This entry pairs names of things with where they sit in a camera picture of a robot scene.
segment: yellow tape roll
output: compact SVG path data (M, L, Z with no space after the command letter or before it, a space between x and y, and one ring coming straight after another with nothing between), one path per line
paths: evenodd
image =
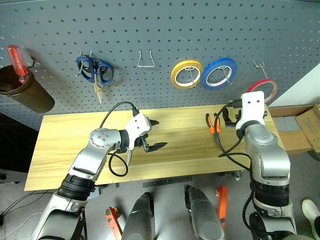
M198 71L195 79L193 81L191 80L190 82L187 82L187 83L179 82L177 80L178 74L183 70L190 71L190 68L194 68ZM196 60L181 61L177 65L175 65L172 69L171 82L174 86L176 86L177 88L180 88L180 89L194 88L195 86L197 86L200 83L200 81L201 81L200 76L203 71L204 71L204 67L201 65L200 62L198 62Z

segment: wooden tabletop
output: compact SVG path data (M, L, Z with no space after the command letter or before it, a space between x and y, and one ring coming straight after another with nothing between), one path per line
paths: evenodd
M96 184L120 183L127 181L167 178L175 176L235 171L241 169L226 157L219 158L213 135L206 124L205 115L217 113L223 105L176 107L141 110L149 119L160 124L152 127L147 142L168 144L154 152L144 152L142 147L133 151L128 174L125 177L114 176L108 164L102 170ZM230 109L229 116L235 119L238 109ZM25 190L57 189L78 152L88 143L89 134L99 127L106 112L45 115L42 120L35 145ZM104 124L105 128L121 130L132 118L132 111L114 111ZM225 149L237 141L236 129L225 128L221 119L221 142ZM268 112L264 118L267 128L282 142L275 124ZM244 141L236 148L244 152ZM127 154L120 154L127 159ZM249 166L245 156L236 156L239 162ZM123 164L115 158L113 170L123 173Z

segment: brown cardboard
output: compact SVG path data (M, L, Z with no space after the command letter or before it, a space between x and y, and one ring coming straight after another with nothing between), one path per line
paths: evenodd
M314 105L270 107L269 112L273 118L296 116L313 108ZM289 155L305 153L313 149L304 131L279 132L284 149Z
M320 153L320 110L317 105L295 118L309 139L313 149Z

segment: gray pegboard wall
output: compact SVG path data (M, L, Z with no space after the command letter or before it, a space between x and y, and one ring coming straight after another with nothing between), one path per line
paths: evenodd
M10 65L6 45L22 46L36 58L36 79L55 99L46 114L108 111L120 101L140 109L223 104L265 78L283 94L319 63L320 4L288 0L48 0L0 4L0 65ZM139 68L138 50L153 68ZM79 51L115 66L114 81L99 104L78 72ZM178 89L175 64L195 59L206 67L219 58L237 62L237 75L219 90ZM119 110L129 109L123 105ZM1 96L0 111L36 130L42 114Z

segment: screwdriver handle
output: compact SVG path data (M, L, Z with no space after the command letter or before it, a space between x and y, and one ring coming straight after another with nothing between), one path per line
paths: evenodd
M29 77L29 70L20 47L17 45L7 45L6 50L9 54L15 73L19 76L19 82L24 84Z

